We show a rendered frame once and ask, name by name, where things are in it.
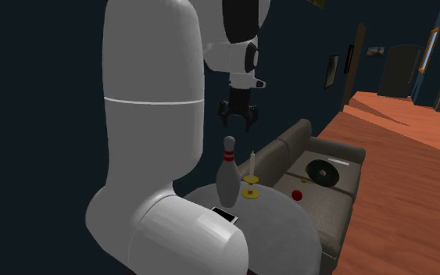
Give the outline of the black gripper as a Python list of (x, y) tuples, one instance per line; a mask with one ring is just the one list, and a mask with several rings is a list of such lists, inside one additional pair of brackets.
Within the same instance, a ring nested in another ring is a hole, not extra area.
[(222, 101), (218, 107), (218, 115), (222, 119), (224, 127), (228, 125), (229, 115), (243, 116), (246, 120), (245, 131), (249, 132), (250, 127), (258, 120), (259, 110), (255, 105), (250, 105), (250, 89), (231, 87), (229, 99)]

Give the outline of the grey bowling pin red stripes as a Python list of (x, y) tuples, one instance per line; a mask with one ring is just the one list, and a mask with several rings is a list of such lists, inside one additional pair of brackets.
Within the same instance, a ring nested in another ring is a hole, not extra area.
[(241, 176), (234, 161), (235, 139), (224, 138), (224, 159), (216, 174), (216, 191), (220, 204), (225, 208), (235, 205), (241, 187)]

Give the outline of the white candle in gold holder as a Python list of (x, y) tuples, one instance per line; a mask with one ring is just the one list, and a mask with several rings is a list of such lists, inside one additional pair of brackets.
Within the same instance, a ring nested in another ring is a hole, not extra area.
[(241, 191), (241, 195), (247, 199), (256, 199), (259, 197), (259, 192), (254, 188), (254, 184), (259, 182), (259, 178), (255, 175), (255, 152), (251, 152), (249, 158), (249, 173), (243, 177), (243, 181), (248, 184), (248, 187)]

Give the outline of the white-framed black phone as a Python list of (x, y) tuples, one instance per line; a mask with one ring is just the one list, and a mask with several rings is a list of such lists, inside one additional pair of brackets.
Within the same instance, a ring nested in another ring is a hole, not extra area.
[(220, 209), (218, 207), (212, 207), (211, 210), (218, 214), (219, 216), (223, 217), (226, 221), (229, 223), (235, 224), (238, 221), (238, 217), (234, 214), (231, 214), (223, 209)]

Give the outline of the black round disc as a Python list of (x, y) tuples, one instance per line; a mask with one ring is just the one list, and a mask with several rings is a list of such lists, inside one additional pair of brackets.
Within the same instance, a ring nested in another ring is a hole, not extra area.
[(313, 183), (326, 188), (334, 187), (340, 179), (338, 170), (322, 159), (309, 162), (306, 166), (306, 173)]

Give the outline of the grey round table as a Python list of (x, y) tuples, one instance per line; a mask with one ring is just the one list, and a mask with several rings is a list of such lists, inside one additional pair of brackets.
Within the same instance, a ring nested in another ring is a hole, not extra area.
[(319, 275), (322, 247), (312, 219), (288, 196), (256, 184), (259, 197), (238, 196), (225, 210), (238, 217), (257, 275)]

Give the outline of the grey-brown sofa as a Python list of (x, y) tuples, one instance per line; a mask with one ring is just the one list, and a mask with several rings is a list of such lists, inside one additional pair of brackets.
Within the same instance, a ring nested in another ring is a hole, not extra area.
[[(363, 148), (314, 137), (305, 119), (256, 155), (258, 185), (273, 188), (292, 200), (294, 190), (302, 192), (302, 200), (294, 201), (306, 211), (319, 234), (319, 275), (332, 275), (338, 264), (365, 155)], [(334, 187), (320, 186), (308, 177), (306, 166), (315, 159), (328, 161), (338, 170), (340, 179)]]

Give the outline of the narrow dark framed wall picture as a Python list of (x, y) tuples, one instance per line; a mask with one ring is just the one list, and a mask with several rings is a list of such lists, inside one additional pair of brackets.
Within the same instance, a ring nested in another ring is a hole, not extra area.
[(350, 71), (354, 48), (355, 48), (355, 45), (349, 45), (347, 55), (346, 55), (346, 60), (345, 60), (344, 74), (347, 74)]

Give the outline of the brown wooden door frame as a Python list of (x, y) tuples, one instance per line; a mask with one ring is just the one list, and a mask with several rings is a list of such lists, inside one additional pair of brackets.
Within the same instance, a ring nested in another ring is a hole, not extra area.
[(360, 53), (363, 47), (363, 39), (367, 28), (363, 23), (359, 23), (356, 32), (356, 40), (354, 42), (354, 49), (352, 51), (352, 58), (350, 62), (350, 68), (347, 74), (345, 88), (342, 96), (342, 103), (339, 111), (342, 112), (345, 105), (349, 104), (349, 100), (352, 96), (353, 85), (356, 79), (356, 71), (360, 60)]

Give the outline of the gold framed wall mirror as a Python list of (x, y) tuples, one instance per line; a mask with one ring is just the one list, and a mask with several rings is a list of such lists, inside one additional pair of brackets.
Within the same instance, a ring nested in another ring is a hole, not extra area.
[(432, 52), (435, 48), (436, 41), (438, 40), (439, 33), (440, 33), (440, 27), (436, 27), (431, 31), (430, 36), (428, 38), (427, 47), (425, 48), (424, 55), (421, 59), (420, 66), (418, 69), (419, 73), (423, 75), (425, 75), (427, 71), (427, 66), (431, 59)]

